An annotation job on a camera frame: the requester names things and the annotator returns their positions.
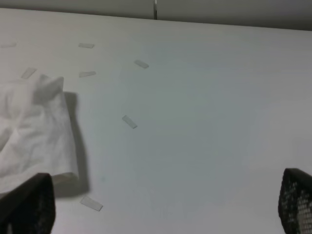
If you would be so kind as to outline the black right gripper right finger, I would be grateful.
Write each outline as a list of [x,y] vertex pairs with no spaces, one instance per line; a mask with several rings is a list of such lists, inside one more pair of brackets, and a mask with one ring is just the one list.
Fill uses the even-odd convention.
[[278,200],[278,215],[286,234],[312,232],[312,176],[298,168],[286,168]]

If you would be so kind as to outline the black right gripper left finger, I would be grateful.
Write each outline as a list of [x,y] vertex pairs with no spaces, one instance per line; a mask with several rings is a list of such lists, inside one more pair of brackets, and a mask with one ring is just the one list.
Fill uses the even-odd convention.
[[2,234],[50,234],[55,219],[50,174],[38,173],[0,199]]

